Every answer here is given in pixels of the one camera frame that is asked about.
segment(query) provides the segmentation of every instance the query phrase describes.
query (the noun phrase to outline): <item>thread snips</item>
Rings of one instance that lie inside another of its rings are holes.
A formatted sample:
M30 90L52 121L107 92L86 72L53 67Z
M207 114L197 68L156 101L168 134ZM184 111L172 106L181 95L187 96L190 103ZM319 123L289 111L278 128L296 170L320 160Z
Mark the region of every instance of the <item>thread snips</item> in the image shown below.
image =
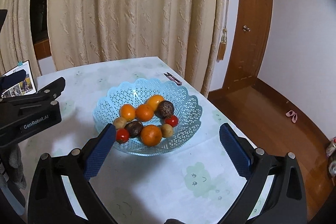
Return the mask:
M164 73L164 75L165 75L170 81L175 82L177 85L182 85L182 82L181 82L179 79L177 79L176 77L174 77L173 75L171 75L169 72Z

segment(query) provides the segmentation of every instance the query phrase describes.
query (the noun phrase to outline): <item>photo on calendar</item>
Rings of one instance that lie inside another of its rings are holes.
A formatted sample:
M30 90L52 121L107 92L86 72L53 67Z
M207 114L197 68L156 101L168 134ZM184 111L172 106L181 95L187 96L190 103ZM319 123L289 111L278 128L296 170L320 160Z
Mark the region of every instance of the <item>photo on calendar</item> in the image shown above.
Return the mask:
M6 72L3 76L11 75L12 73L20 71L20 70L26 71L26 78L22 82L5 90L2 93L2 98L9 98L9 97L22 96L22 95L36 93L36 86L35 86L34 79L32 76L29 60L22 63L22 65L20 64L20 66L17 66L11 69L10 71Z

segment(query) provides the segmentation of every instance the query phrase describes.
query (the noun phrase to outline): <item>brown root vegetable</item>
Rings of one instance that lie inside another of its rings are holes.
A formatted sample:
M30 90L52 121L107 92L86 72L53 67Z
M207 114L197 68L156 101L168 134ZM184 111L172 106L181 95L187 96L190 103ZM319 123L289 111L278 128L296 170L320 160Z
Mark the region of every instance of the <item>brown root vegetable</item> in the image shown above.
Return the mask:
M164 138L169 138L169 137L173 136L173 134L174 134L173 127L170 124L167 124L167 123L162 125L161 132L162 132L162 137L164 137Z
M113 125L115 126L116 129L124 128L126 124L127 124L127 121L123 117L116 118L113 121Z
M169 118L174 114L174 105L172 102L169 102L167 100L162 101L157 106L157 111L155 113L159 118L165 119Z
M125 126L125 129L129 132L130 138L136 138L140 136L143 124L140 121L133 121Z

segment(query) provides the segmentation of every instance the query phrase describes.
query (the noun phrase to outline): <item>red tomato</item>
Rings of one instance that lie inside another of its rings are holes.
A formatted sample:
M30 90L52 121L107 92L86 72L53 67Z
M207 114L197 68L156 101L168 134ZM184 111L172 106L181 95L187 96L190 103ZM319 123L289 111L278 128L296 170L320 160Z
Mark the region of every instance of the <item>red tomato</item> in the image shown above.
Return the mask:
M118 143L125 143L127 142L129 139L129 132L124 129L124 128L119 128L117 130L117 135L115 137L115 140L118 142Z
M170 118L165 118L165 123L170 124L172 127L176 127L179 124L179 119L175 115Z

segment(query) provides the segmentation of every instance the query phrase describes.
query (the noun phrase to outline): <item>blue gripper pad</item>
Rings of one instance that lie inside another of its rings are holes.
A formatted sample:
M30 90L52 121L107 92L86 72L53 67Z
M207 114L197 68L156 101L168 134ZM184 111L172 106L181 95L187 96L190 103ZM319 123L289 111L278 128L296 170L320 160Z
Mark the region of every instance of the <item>blue gripper pad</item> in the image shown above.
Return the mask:
M116 140L116 128L113 125L106 126L98 136L98 142L87 157L84 165L84 178L89 181L90 178L98 175L104 160L110 152Z
M222 146L228 153L238 174L249 180L252 175L252 160L241 146L239 138L228 123L221 125L219 139Z

